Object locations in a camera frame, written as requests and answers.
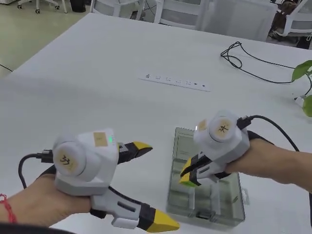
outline handwritten label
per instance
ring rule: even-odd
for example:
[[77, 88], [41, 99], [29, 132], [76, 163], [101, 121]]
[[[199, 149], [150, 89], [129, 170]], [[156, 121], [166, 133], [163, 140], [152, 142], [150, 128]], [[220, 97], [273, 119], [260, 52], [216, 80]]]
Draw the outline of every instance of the handwritten label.
[[228, 119], [221, 120], [219, 126], [216, 128], [214, 133], [220, 138], [225, 138], [225, 136], [229, 132], [231, 124], [232, 123]]
[[105, 133], [93, 133], [93, 137], [96, 147], [103, 147], [108, 145]]
[[78, 166], [77, 161], [63, 150], [59, 151], [56, 162], [70, 173], [74, 172]]
[[205, 129], [207, 129], [207, 121], [204, 119], [198, 124], [198, 130], [203, 131]]

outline clear plastic box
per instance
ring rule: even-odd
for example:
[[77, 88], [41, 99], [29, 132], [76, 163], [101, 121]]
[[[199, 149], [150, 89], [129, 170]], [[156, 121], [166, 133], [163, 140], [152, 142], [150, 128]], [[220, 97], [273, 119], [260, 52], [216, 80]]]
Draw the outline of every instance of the clear plastic box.
[[173, 162], [167, 199], [167, 212], [209, 222], [237, 226], [245, 211], [237, 173], [196, 188], [179, 184], [180, 172], [189, 157], [198, 153], [193, 130], [176, 128]]

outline human hand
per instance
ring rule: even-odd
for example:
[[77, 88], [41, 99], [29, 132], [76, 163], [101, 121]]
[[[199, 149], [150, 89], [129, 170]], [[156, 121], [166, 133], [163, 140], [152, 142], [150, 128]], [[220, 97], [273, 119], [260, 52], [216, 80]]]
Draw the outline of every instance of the human hand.
[[55, 175], [42, 175], [8, 199], [18, 223], [49, 227], [72, 214], [90, 211], [89, 197], [70, 196], [58, 191], [54, 179]]

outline yellow plastic part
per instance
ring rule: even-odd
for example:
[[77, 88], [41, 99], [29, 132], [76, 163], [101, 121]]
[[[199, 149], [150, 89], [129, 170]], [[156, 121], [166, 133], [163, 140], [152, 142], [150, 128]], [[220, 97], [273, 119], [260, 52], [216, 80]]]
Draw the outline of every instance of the yellow plastic part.
[[185, 174], [179, 181], [179, 183], [184, 184], [189, 187], [197, 187], [196, 184], [190, 181], [190, 173]]
[[146, 231], [148, 233], [160, 233], [175, 231], [179, 228], [179, 223], [170, 218], [166, 213], [156, 210], [154, 222]]
[[183, 172], [185, 170], [185, 168], [189, 167], [191, 165], [191, 162], [192, 162], [192, 158], [190, 157], [187, 162], [185, 163], [185, 165], [183, 166], [182, 168], [182, 171]]
[[140, 141], [134, 141], [133, 144], [139, 149], [144, 149], [144, 148], [152, 148], [150, 145], [148, 144], [145, 144], [143, 142], [140, 142]]

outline power strip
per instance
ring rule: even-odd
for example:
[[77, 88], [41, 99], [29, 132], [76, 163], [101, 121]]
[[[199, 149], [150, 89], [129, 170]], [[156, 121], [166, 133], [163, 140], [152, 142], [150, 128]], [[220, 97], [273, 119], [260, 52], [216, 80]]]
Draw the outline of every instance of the power strip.
[[174, 78], [167, 77], [167, 76], [156, 76], [156, 75], [148, 73], [148, 74], [145, 74], [143, 77], [140, 77], [139, 79], [156, 82], [156, 83], [179, 86], [179, 87], [188, 88], [188, 89], [196, 89], [200, 91], [210, 92], [207, 84], [198, 83], [194, 81], [182, 81], [180, 79], [174, 79]]

